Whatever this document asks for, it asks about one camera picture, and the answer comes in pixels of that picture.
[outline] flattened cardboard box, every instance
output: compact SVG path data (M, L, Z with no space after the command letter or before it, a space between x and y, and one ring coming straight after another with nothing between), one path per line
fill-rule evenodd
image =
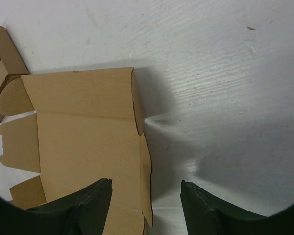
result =
M28 70L9 34L0 26L0 93L16 74L28 74Z
M0 111L35 114L0 126L1 162L40 173L10 189L30 208L111 178L104 235L142 235L152 225L151 160L133 68L24 75L0 96Z

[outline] white wood-grain surface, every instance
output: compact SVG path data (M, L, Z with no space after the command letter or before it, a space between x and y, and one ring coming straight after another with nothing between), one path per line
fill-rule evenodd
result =
M187 234L183 179L263 215L294 202L294 0L0 0L0 25L31 73L136 68L151 235ZM0 195L32 176L0 165Z

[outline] white table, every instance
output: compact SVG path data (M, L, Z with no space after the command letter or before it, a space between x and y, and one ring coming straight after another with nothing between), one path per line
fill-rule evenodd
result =
M150 234L187 234L182 179L264 215L294 202L294 0L0 0L0 25L31 73L136 68ZM0 195L33 175L0 165Z

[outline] cardboard box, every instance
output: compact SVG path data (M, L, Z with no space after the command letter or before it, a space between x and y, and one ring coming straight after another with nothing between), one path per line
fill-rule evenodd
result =
M142 235L152 225L151 160L133 68L24 75L0 96L0 111L35 114L0 126L1 162L40 173L10 189L34 207L112 179L104 235Z
M16 74L29 74L7 31L0 26L0 93Z

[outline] dark green object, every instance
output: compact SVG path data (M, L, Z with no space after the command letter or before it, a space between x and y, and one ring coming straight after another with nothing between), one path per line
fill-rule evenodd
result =
M181 201L189 235L294 235L294 204L265 217L185 181L181 183Z
M28 210L0 198L0 235L102 235L111 195L111 180L101 179Z

